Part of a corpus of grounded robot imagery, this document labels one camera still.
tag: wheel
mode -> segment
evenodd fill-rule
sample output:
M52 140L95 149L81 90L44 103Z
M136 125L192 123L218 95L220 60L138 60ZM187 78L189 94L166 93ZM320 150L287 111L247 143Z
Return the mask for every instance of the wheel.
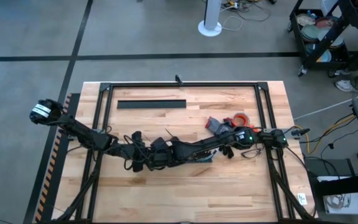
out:
M287 31L288 32L291 32L293 29L292 29L292 23L291 23L291 21L288 23L288 25L287 25Z
M338 76L340 74L341 74L340 70L330 70L330 71L328 71L328 77L329 78L335 78L336 76Z
M303 65L301 65L301 67L299 68L298 76L301 77L302 75L305 75L306 73L308 73L308 69L304 68Z

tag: yellow cable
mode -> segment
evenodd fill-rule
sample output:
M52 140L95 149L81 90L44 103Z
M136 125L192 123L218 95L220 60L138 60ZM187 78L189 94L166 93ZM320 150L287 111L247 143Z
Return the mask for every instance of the yellow cable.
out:
M301 126L299 126L299 125L294 125L295 127L297 127L297 128L299 128L299 129L303 129ZM310 154L309 152L310 152L310 148L309 148L309 136L308 136L308 133L305 133L305 136L306 136L306 142L307 142L307 149L308 149L308 154Z
M356 116L352 115L352 116L350 116L350 117L348 117L348 118L346 118L346 119L344 119L344 120L338 122L337 124L332 125L330 128L328 128L327 130L325 130L323 136L324 136L325 134L327 134L328 132L330 132L333 128L337 127L338 125L343 124L343 123L345 123L346 121L349 121L350 119L353 119L353 118L355 118L355 117L356 117ZM320 145L320 142L321 142L322 139L323 139L323 138L320 138L320 140L317 142L317 144L316 144L316 146L314 147L314 149L313 149L309 154L312 154L312 153L317 149L317 147Z

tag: small sticker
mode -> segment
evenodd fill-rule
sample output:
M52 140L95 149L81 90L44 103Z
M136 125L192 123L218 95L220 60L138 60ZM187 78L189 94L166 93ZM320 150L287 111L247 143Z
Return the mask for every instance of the small sticker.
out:
M308 201L306 201L306 195L304 193L298 194L298 200L301 205L307 205Z
M40 110L40 109L38 109L38 108L34 108L32 111L33 111L33 112L36 112L37 114L40 114L41 116L44 116L44 117L46 117L46 118L49 117L49 114L45 113L43 110Z
M40 104L37 104L35 107L38 108L38 109L40 109L40 110L43 110L43 111L45 111L45 112L47 112L47 113L50 113L50 109L47 108L46 106L42 106L42 105L40 105Z

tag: wooden table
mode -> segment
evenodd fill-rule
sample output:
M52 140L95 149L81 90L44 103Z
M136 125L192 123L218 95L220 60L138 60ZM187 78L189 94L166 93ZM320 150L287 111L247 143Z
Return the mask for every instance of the wooden table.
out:
M268 82L274 115L279 128L294 125L283 82ZM76 119L91 127L99 83L84 83ZM118 110L118 100L185 99L186 109ZM157 137L170 139L169 130L182 141L193 142L212 136L204 128L209 116L222 120L244 112L254 126L260 126L255 91L249 87L191 88L115 88L109 116L111 134L123 139L142 131L146 144ZM301 158L298 141L289 140L290 148ZM70 143L69 149L78 146ZM161 171L126 171L124 160L104 156L95 205L94 222L275 222L272 189L266 154L253 159L234 150L228 159L221 153L212 163L185 164ZM80 190L86 150L70 152L63 168L55 208L64 210ZM305 208L313 212L314 200L305 169L297 158L285 151L288 181L294 195L306 194ZM87 211L88 200L85 200ZM288 216L280 190L283 213ZM55 209L53 217L62 214Z

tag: concrete floor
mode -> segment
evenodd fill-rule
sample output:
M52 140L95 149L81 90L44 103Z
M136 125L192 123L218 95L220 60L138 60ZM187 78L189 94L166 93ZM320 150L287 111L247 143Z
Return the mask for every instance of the concrete floor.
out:
M0 57L71 55L86 2L0 0ZM79 55L296 52L294 36L286 31L294 0L278 0L274 6L265 1L259 4L271 10L269 20L244 22L239 32L224 30L215 38L206 38L196 29L203 19L201 0L144 0L142 3L94 0ZM319 1L305 0L302 7L319 8ZM231 15L223 12L221 21ZM260 19L265 15L252 9L246 16ZM235 22L227 25L236 26ZM358 49L357 30L348 28L344 37L349 50ZM3 220L23 221L48 131L32 124L28 114L38 99L57 99L67 65L66 61L0 62L0 218ZM310 71L298 78L299 66L296 57L79 61L68 93L80 92L84 81L164 81L173 80L176 74L183 80L283 80L294 117L357 96L338 91L326 72ZM314 138L350 113L347 106L296 122L311 128L310 137ZM356 121L328 136L322 146L357 128ZM324 158L350 157L358 173L356 152L358 133L339 141L334 150L324 153ZM353 221L347 217L335 220Z

